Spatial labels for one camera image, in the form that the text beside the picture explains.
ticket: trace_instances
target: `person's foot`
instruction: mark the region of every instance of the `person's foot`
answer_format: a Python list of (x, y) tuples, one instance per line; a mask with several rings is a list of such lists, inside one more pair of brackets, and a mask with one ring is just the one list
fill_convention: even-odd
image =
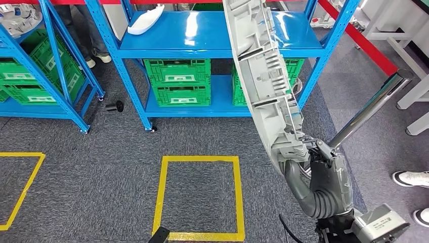
[(392, 174), (392, 180), (405, 187), (421, 186), (429, 188), (429, 171), (425, 172), (410, 172), (396, 171)]
[(109, 63), (112, 61), (112, 58), (110, 57), (110, 55), (102, 55), (102, 54), (95, 53), (94, 56), (100, 58), (100, 60), (104, 63)]
[(429, 228), (429, 208), (414, 211), (412, 217), (417, 224)]
[(87, 61), (87, 65), (88, 67), (93, 68), (95, 67), (95, 61), (93, 59), (90, 59)]

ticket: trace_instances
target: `yellow taped square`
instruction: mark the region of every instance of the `yellow taped square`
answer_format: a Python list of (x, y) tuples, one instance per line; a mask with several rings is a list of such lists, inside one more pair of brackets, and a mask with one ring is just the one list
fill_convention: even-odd
[(162, 205), (164, 202), (168, 163), (217, 161), (231, 162), (233, 165), (237, 233), (170, 232), (168, 239), (180, 241), (244, 241), (243, 194), (241, 192), (240, 165), (238, 162), (238, 156), (163, 156), (161, 162), (161, 173), (159, 175), (155, 216), (153, 218), (152, 235), (155, 234), (156, 230), (161, 225)]
[(45, 159), (45, 155), (39, 152), (0, 152), (0, 157), (39, 157), (36, 163), (36, 166), (33, 169), (33, 172), (31, 172), (31, 175), (27, 181), (27, 184), (25, 184), (25, 187), (22, 190), (21, 195), (19, 196), (18, 201), (14, 206), (14, 209), (12, 210), (11, 215), (9, 216), (7, 223), (4, 225), (0, 225), (0, 231), (4, 231), (4, 230), (8, 230), (9, 227), (12, 225), (18, 213), (18, 210), (21, 207), (22, 202), (24, 201), (27, 191), (30, 188), (31, 184), (33, 183), (33, 180), (36, 177), (37, 171), (39, 170), (41, 163)]

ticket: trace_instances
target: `green plastic crate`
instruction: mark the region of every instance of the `green plastic crate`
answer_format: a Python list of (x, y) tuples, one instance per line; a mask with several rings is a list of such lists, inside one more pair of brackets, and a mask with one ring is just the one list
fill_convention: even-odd
[(235, 106), (247, 105), (235, 65), (232, 66), (232, 104)]
[(20, 44), (20, 46), (24, 49), (34, 49), (37, 45), (39, 45), (48, 34), (46, 29), (37, 29), (31, 35), (27, 36)]
[[(41, 68), (46, 77), (54, 82), (58, 79), (58, 71), (56, 69), (56, 63), (54, 55), (51, 50), (49, 39), (45, 37), (41, 43), (39, 43), (34, 49), (29, 48), (34, 46), (34, 41), (37, 38), (34, 37), (32, 41), (26, 45), (26, 52), (30, 53), (32, 60)], [(68, 53), (62, 41), (57, 37), (58, 50), (61, 56), (61, 62), (64, 64), (73, 61), (73, 58)], [(33, 75), (23, 65), (15, 61), (13, 58), (2, 58), (0, 59), (0, 79), (11, 80), (11, 79), (25, 79), (34, 80), (37, 82)]]
[(194, 4), (193, 11), (223, 11), (223, 4)]
[[(68, 84), (68, 91), (72, 102), (77, 98), (77, 93), (84, 83), (84, 76), (81, 70), (74, 62), (69, 62), (65, 65), (65, 77)], [(59, 78), (55, 82), (55, 87), (62, 93)], [(56, 104), (55, 99), (38, 83), (33, 81), (14, 82), (13, 84), (1, 84), (3, 89), (10, 97), (14, 98), (22, 105), (53, 105)]]
[[(286, 69), (289, 76), (289, 85), (293, 87), (296, 83), (296, 78), (298, 78), (299, 72), (304, 64), (305, 59), (294, 59), (294, 58), (285, 58), (284, 62), (286, 63)], [(241, 88), (240, 78), (237, 75), (237, 70), (235, 66), (232, 66), (232, 104), (235, 106), (245, 106), (246, 100), (244, 98), (243, 89)]]
[(0, 88), (0, 103), (5, 102), (8, 98), (8, 93)]
[(154, 87), (209, 86), (211, 82), (210, 59), (143, 60)]
[(295, 85), (296, 79), (298, 78), (299, 72), (303, 67), (305, 58), (285, 58), (284, 62), (286, 63), (287, 74), (290, 78), (290, 86)]
[(159, 107), (210, 106), (210, 86), (153, 87)]

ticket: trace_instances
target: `chrome metal pole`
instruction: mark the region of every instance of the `chrome metal pole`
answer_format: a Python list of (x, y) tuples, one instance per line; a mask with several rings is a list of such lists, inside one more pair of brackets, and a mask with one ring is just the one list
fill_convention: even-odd
[(398, 91), (404, 88), (413, 78), (409, 70), (399, 69), (383, 84), (381, 89), (366, 103), (366, 105), (345, 125), (342, 130), (329, 142), (332, 148), (338, 148), (341, 143), (357, 131)]

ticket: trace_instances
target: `gray plastic panel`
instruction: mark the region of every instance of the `gray plastic panel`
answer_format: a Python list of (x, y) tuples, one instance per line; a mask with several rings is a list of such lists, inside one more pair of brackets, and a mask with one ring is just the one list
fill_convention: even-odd
[(301, 132), (303, 117), (290, 90), (274, 22), (265, 0), (224, 0), (234, 63), (247, 106), (276, 170), (279, 162), (309, 160)]

